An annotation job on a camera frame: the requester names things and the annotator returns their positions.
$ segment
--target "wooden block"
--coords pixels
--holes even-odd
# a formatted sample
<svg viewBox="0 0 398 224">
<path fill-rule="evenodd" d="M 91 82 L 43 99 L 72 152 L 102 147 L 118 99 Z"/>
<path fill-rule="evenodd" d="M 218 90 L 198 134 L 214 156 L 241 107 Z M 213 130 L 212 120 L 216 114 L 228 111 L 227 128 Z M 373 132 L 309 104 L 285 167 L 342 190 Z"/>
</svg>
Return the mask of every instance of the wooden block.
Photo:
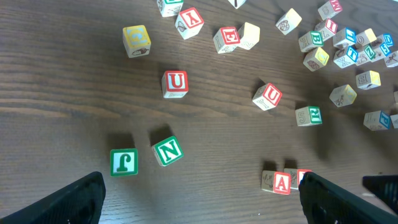
<svg viewBox="0 0 398 224">
<path fill-rule="evenodd" d="M 389 68 L 398 66 L 398 50 L 391 53 L 388 57 L 385 57 L 384 62 L 386 63 L 386 66 Z"/>
<path fill-rule="evenodd" d="M 183 98 L 189 90 L 188 76 L 184 71 L 166 71 L 162 78 L 164 98 Z"/>
<path fill-rule="evenodd" d="M 149 55 L 151 42 L 145 26 L 123 28 L 123 44 L 129 58 Z"/>
<path fill-rule="evenodd" d="M 260 27 L 245 22 L 238 30 L 241 43 L 239 47 L 250 50 L 260 41 Z"/>
<path fill-rule="evenodd" d="M 273 84 L 268 83 L 260 87 L 253 97 L 253 103 L 263 111 L 275 108 L 282 98 L 282 92 Z"/>
<path fill-rule="evenodd" d="M 328 63 L 329 55 L 320 47 L 309 52 L 305 58 L 303 64 L 311 71 L 314 72 Z"/>
<path fill-rule="evenodd" d="M 355 31 L 350 28 L 344 28 L 333 36 L 333 46 L 338 49 L 344 49 L 347 46 L 354 45 L 356 43 Z"/>
<path fill-rule="evenodd" d="M 333 58 L 333 62 L 340 68 L 346 68 L 354 65 L 357 61 L 358 52 L 351 46 L 348 46 L 343 50 L 338 50 Z"/>
<path fill-rule="evenodd" d="M 137 149 L 111 150 L 111 177 L 138 174 Z"/>
<path fill-rule="evenodd" d="M 184 10 L 178 14 L 175 21 L 175 28 L 181 34 L 184 40 L 199 34 L 205 21 L 201 18 L 199 12 L 194 8 Z"/>
<path fill-rule="evenodd" d="M 301 16 L 294 10 L 289 9 L 276 23 L 276 27 L 284 34 L 290 33 L 301 22 Z"/>
<path fill-rule="evenodd" d="M 168 166 L 184 156 L 180 143 L 178 143 L 175 136 L 154 144 L 152 150 L 161 166 Z"/>
<path fill-rule="evenodd" d="M 350 85 L 343 85 L 335 88 L 329 96 L 329 99 L 337 106 L 348 106 L 352 105 L 355 101 L 357 94 L 350 87 Z"/>
<path fill-rule="evenodd" d="M 374 71 L 367 71 L 355 77 L 356 86 L 362 90 L 370 90 L 381 86 L 380 74 Z"/>
<path fill-rule="evenodd" d="M 343 7 L 340 5 L 338 0 L 329 0 L 318 9 L 318 12 L 319 15 L 321 15 L 322 20 L 325 20 L 327 18 L 331 19 L 342 10 Z"/>
<path fill-rule="evenodd" d="M 178 15 L 183 4 L 184 0 L 157 0 L 157 7 L 163 17 Z"/>
<path fill-rule="evenodd" d="M 336 35 L 337 23 L 333 22 L 331 19 L 326 19 L 316 25 L 314 30 L 322 34 L 322 40 L 325 42 Z"/>
<path fill-rule="evenodd" d="M 383 111 L 375 111 L 365 114 L 363 125 L 372 131 L 390 129 L 390 116 Z"/>
<path fill-rule="evenodd" d="M 297 126 L 322 124 L 321 110 L 317 106 L 307 106 L 296 111 Z"/>
<path fill-rule="evenodd" d="M 221 28 L 213 38 L 217 53 L 230 53 L 241 43 L 235 27 Z"/>
<path fill-rule="evenodd" d="M 317 31 L 307 32 L 298 39 L 301 52 L 310 52 L 316 47 L 323 47 L 322 34 Z"/>
</svg>

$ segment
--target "toy block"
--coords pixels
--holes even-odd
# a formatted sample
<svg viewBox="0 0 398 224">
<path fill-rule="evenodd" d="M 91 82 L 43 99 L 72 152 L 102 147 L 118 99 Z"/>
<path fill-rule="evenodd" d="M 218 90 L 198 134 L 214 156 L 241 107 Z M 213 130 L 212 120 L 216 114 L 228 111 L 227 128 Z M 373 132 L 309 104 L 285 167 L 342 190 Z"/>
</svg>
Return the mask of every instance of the toy block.
<svg viewBox="0 0 398 224">
<path fill-rule="evenodd" d="M 329 55 L 320 47 L 309 52 L 305 58 L 303 64 L 311 71 L 314 72 L 328 63 Z"/>
<path fill-rule="evenodd" d="M 111 150 L 111 177 L 138 174 L 137 149 Z"/>
<path fill-rule="evenodd" d="M 290 33 L 301 22 L 301 16 L 294 10 L 289 9 L 276 23 L 276 27 L 284 34 Z"/>
<path fill-rule="evenodd" d="M 333 46 L 338 49 L 344 49 L 347 46 L 354 45 L 356 43 L 355 31 L 350 28 L 344 28 L 333 36 Z"/>
<path fill-rule="evenodd" d="M 157 7 L 163 17 L 178 15 L 183 4 L 184 0 L 157 0 Z"/>
<path fill-rule="evenodd" d="M 389 68 L 393 68 L 398 66 L 398 50 L 391 53 L 388 57 L 384 58 L 384 62 L 386 66 Z"/>
<path fill-rule="evenodd" d="M 356 51 L 358 52 L 358 60 L 355 63 L 356 66 L 368 63 L 376 56 L 376 53 L 373 51 L 370 44 L 365 45 L 364 47 L 361 47 Z"/>
<path fill-rule="evenodd" d="M 205 21 L 201 18 L 199 12 L 194 8 L 190 8 L 179 12 L 175 21 L 175 28 L 184 40 L 199 34 Z"/>
<path fill-rule="evenodd" d="M 238 30 L 241 44 L 239 47 L 250 50 L 260 41 L 260 27 L 245 22 Z"/>
<path fill-rule="evenodd" d="M 235 9 L 238 9 L 246 2 L 246 0 L 228 0 L 228 1 L 232 4 L 232 6 Z"/>
<path fill-rule="evenodd" d="M 301 52 L 307 53 L 316 47 L 323 47 L 322 34 L 317 31 L 310 31 L 298 39 Z"/>
<path fill-rule="evenodd" d="M 383 111 L 375 111 L 365 114 L 363 125 L 371 131 L 390 129 L 390 116 Z"/>
<path fill-rule="evenodd" d="M 129 58 L 149 55 L 151 43 L 145 26 L 123 28 L 123 44 Z"/>
<path fill-rule="evenodd" d="M 375 40 L 377 40 L 377 37 L 373 30 L 367 29 L 364 32 L 356 35 L 355 47 L 359 49 L 367 44 L 370 44 L 371 42 L 374 42 Z"/>
<path fill-rule="evenodd" d="M 166 71 L 162 78 L 164 98 L 183 98 L 188 93 L 188 75 L 184 71 Z"/>
<path fill-rule="evenodd" d="M 322 34 L 322 40 L 325 42 L 329 38 L 332 38 L 334 35 L 336 35 L 337 24 L 331 19 L 326 19 L 316 25 L 314 30 Z"/>
<path fill-rule="evenodd" d="M 282 98 L 282 92 L 273 84 L 268 83 L 260 87 L 253 97 L 253 103 L 263 111 L 275 108 Z"/>
<path fill-rule="evenodd" d="M 367 71 L 355 77 L 356 86 L 362 90 L 370 90 L 381 86 L 380 74 L 374 71 Z"/>
<path fill-rule="evenodd" d="M 338 50 L 335 53 L 333 62 L 340 68 L 346 68 L 358 61 L 358 52 L 351 46 L 346 47 L 343 50 Z"/>
<path fill-rule="evenodd" d="M 352 105 L 355 101 L 357 94 L 350 85 L 343 85 L 335 88 L 329 96 L 329 99 L 337 106 Z"/>
<path fill-rule="evenodd" d="M 230 53 L 241 43 L 235 27 L 221 28 L 213 38 L 217 53 Z"/>
<path fill-rule="evenodd" d="M 184 156 L 180 143 L 175 136 L 171 136 L 152 146 L 157 162 L 161 166 L 168 166 Z"/>
<path fill-rule="evenodd" d="M 296 111 L 297 126 L 322 124 L 321 110 L 317 106 L 307 106 Z"/>
<path fill-rule="evenodd" d="M 338 0 L 329 0 L 323 6 L 318 9 L 319 15 L 321 15 L 322 20 L 327 18 L 331 19 L 333 16 L 337 15 L 343 10 L 343 7 L 338 2 Z"/>
</svg>

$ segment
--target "block with letter n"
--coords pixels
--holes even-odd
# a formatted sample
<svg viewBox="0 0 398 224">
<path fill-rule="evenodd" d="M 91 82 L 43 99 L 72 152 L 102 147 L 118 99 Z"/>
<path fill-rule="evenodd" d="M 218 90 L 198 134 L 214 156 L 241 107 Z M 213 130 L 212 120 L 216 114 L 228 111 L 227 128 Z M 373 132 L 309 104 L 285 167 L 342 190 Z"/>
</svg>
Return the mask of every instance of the block with letter n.
<svg viewBox="0 0 398 224">
<path fill-rule="evenodd" d="M 154 144 L 152 150 L 155 153 L 157 162 L 161 166 L 168 166 L 184 156 L 180 143 L 175 136 Z"/>
</svg>

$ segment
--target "wooden surface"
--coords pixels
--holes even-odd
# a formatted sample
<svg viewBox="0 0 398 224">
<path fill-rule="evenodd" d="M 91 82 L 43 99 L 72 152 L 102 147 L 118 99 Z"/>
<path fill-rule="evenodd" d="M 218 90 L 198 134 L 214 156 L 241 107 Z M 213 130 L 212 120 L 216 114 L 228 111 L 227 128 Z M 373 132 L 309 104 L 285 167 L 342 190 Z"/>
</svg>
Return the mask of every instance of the wooden surface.
<svg viewBox="0 0 398 224">
<path fill-rule="evenodd" d="M 317 174 L 363 197 L 361 178 L 398 170 L 397 131 L 371 132 L 364 114 L 396 113 L 398 68 L 384 62 L 340 69 L 331 60 L 310 72 L 298 38 L 320 22 L 323 1 L 185 0 L 205 20 L 182 40 L 174 17 L 155 1 L 2 0 L 0 3 L 0 217 L 11 214 L 92 171 L 104 175 L 103 223 L 305 223 L 299 193 L 260 190 L 261 171 L 285 163 Z M 341 0 L 339 30 L 372 28 L 398 42 L 398 3 Z M 294 8 L 303 18 L 284 36 L 275 23 Z M 244 22 L 261 28 L 250 51 L 217 54 L 212 35 Z M 151 53 L 128 59 L 122 28 L 144 24 Z M 331 40 L 324 49 L 335 53 Z M 162 98 L 165 70 L 186 70 L 190 92 Z M 382 86 L 356 88 L 355 75 L 375 70 Z M 251 97 L 262 82 L 283 92 L 263 112 Z M 350 84 L 355 103 L 337 108 L 328 96 Z M 322 110 L 321 126 L 298 128 L 294 109 Z M 169 127 L 185 157 L 161 167 L 150 139 Z M 109 151 L 139 151 L 139 174 L 110 178 Z M 381 205 L 373 198 L 366 198 Z"/>
</svg>

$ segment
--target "block face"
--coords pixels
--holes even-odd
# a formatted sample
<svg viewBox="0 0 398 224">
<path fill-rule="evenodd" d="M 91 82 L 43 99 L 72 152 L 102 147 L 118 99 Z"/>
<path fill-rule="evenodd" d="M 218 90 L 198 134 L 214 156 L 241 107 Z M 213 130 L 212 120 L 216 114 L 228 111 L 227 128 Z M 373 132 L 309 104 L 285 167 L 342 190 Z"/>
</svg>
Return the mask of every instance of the block face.
<svg viewBox="0 0 398 224">
<path fill-rule="evenodd" d="M 125 176 L 138 174 L 137 149 L 111 150 L 111 176 Z"/>
</svg>

